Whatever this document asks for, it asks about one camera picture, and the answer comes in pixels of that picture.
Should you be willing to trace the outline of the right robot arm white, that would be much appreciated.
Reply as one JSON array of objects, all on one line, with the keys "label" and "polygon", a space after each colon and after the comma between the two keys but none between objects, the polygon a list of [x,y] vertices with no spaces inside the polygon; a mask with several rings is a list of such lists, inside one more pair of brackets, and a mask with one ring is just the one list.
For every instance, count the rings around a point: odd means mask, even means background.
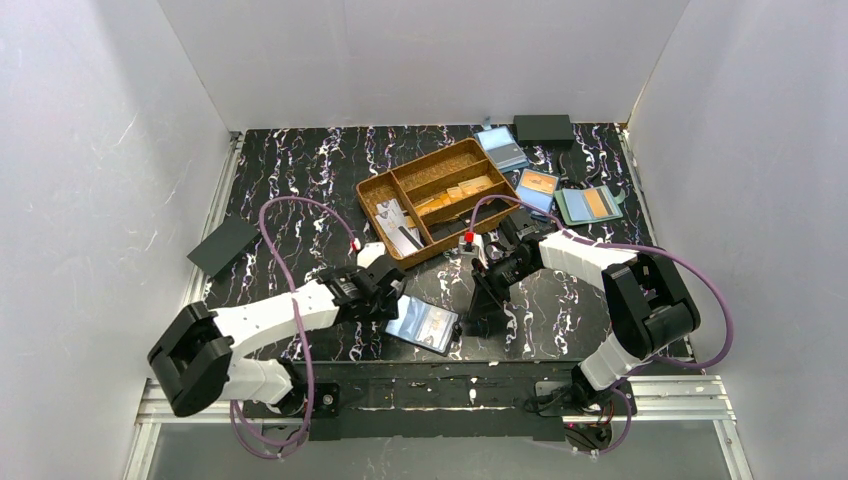
[{"label": "right robot arm white", "polygon": [[543,269],[572,274],[605,295],[612,331],[572,370],[573,399],[610,389],[701,323],[675,263],[661,249],[595,244],[566,231],[533,233],[490,266],[472,265],[470,322],[503,312],[511,287]]}]

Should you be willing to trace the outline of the black leather card holder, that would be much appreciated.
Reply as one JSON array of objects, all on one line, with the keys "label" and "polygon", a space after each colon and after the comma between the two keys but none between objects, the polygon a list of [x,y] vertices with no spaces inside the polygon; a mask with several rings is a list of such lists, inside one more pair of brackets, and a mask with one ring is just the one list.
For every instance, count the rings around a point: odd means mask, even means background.
[{"label": "black leather card holder", "polygon": [[403,295],[397,304],[398,316],[390,320],[385,332],[401,341],[446,356],[457,336],[458,313]]}]

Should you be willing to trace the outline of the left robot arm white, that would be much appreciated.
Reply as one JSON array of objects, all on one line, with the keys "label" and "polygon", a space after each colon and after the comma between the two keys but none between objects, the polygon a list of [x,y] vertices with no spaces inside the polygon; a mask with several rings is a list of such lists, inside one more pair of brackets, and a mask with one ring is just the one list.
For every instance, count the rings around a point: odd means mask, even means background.
[{"label": "left robot arm white", "polygon": [[381,255],[366,267],[325,269],[292,292],[242,306],[208,309],[194,302],[175,316],[147,361],[178,418],[219,400],[277,406],[306,380],[251,353],[300,332],[395,319],[405,284],[405,271]]}]

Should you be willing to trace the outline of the dark grey card case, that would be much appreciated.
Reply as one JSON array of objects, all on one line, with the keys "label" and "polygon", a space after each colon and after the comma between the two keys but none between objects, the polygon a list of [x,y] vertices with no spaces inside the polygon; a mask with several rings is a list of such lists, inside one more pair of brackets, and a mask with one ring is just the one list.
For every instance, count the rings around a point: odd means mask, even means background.
[{"label": "dark grey card case", "polygon": [[235,264],[259,236],[256,226],[238,216],[229,216],[186,257],[204,274],[216,277]]}]

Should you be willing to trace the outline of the green card wallet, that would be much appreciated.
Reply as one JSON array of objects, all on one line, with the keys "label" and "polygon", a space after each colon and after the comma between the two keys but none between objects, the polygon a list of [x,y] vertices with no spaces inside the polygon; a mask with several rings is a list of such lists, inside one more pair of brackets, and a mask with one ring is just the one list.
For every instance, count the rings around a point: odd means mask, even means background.
[{"label": "green card wallet", "polygon": [[580,226],[618,219],[626,193],[614,195],[607,185],[588,189],[560,189],[554,192],[557,207],[568,226]]}]

